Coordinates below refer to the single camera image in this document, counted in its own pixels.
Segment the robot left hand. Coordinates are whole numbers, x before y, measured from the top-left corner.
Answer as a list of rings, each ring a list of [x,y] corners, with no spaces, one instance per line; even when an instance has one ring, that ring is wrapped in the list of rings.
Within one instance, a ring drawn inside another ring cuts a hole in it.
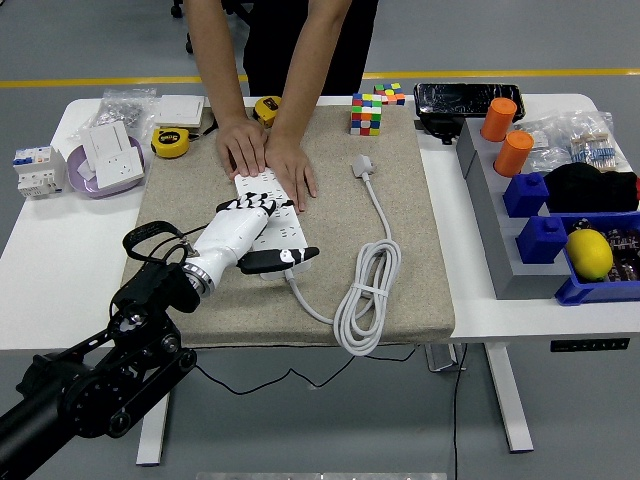
[[[237,266],[246,275],[284,272],[310,261],[319,249],[309,246],[254,247],[271,216],[293,205],[248,192],[216,208],[216,215],[194,245],[196,255],[183,266],[203,297],[220,285],[224,270]]]

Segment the person's left hand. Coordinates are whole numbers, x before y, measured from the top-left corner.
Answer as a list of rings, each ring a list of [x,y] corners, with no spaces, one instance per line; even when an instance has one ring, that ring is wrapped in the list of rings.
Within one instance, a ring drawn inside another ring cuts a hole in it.
[[[297,213],[307,210],[307,197],[317,197],[318,187],[312,164],[301,139],[272,133],[265,147],[266,164],[275,173]]]

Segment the person's right hand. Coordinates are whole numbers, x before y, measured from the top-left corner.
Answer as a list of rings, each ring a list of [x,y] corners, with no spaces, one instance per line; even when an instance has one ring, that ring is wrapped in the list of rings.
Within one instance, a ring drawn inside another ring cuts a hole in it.
[[[266,167],[267,133],[263,126],[246,116],[218,121],[216,147],[230,180],[236,176],[255,177]]]

